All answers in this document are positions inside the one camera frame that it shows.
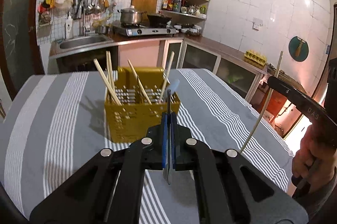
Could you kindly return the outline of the person right hand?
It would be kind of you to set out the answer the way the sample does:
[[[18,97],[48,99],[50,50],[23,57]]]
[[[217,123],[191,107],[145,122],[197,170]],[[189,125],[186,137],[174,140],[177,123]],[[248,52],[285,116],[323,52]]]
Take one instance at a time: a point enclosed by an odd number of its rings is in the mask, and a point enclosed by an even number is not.
[[[302,177],[313,193],[332,181],[335,174],[336,149],[318,140],[319,128],[309,125],[292,160],[292,175]]]

